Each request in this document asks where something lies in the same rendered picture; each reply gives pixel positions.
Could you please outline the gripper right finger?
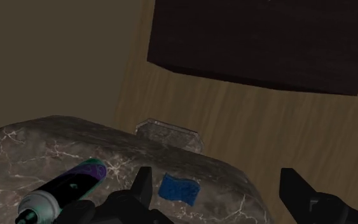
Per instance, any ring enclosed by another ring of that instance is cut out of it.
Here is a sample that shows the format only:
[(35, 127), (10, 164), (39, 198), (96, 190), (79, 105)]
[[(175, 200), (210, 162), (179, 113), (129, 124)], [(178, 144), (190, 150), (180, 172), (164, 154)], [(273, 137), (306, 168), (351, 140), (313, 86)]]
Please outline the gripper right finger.
[(279, 197), (297, 224), (358, 224), (358, 210), (315, 191), (293, 168), (281, 169)]

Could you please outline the brown marble table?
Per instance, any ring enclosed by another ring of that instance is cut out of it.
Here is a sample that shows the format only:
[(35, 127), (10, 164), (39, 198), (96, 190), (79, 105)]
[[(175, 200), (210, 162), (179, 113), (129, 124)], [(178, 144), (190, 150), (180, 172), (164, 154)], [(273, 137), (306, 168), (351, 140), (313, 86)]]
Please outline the brown marble table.
[(107, 178), (88, 199), (103, 203), (131, 187), (142, 166), (153, 188), (164, 175), (200, 185), (193, 206), (154, 194), (151, 208), (174, 224), (274, 224), (256, 187), (237, 168), (205, 155), (70, 116), (49, 116), (0, 128), (0, 224), (14, 224), (20, 200), (89, 158), (107, 167)]

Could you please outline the black purple green spray can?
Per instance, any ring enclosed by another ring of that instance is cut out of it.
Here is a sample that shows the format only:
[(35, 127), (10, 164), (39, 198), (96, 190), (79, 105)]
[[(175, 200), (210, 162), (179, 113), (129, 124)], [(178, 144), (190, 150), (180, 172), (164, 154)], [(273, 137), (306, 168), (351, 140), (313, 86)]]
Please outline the black purple green spray can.
[(24, 196), (15, 224), (53, 224), (66, 205), (85, 198), (106, 176), (104, 162), (85, 160)]

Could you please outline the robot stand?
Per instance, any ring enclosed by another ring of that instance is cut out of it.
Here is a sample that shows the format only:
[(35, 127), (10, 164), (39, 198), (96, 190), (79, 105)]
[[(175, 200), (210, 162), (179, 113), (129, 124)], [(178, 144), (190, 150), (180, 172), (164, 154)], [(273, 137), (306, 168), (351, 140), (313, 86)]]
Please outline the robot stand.
[(175, 73), (358, 94), (358, 0), (155, 0), (147, 60)]

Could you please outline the blue sponge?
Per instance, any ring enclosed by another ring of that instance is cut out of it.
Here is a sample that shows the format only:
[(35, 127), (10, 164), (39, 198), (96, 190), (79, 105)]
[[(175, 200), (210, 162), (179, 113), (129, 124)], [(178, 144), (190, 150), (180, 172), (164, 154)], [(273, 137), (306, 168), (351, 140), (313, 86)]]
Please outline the blue sponge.
[(170, 201), (181, 201), (194, 206), (200, 192), (200, 184), (192, 179), (176, 178), (165, 174), (158, 190), (158, 195)]

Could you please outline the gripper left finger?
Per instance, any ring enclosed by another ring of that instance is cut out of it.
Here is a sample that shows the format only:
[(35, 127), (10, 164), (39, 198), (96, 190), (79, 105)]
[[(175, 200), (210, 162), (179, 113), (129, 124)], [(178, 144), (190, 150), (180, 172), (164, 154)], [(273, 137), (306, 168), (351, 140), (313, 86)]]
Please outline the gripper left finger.
[(149, 208), (152, 196), (152, 168), (141, 167), (129, 190), (110, 193), (99, 206), (90, 200), (72, 202), (53, 224), (174, 224), (159, 210)]

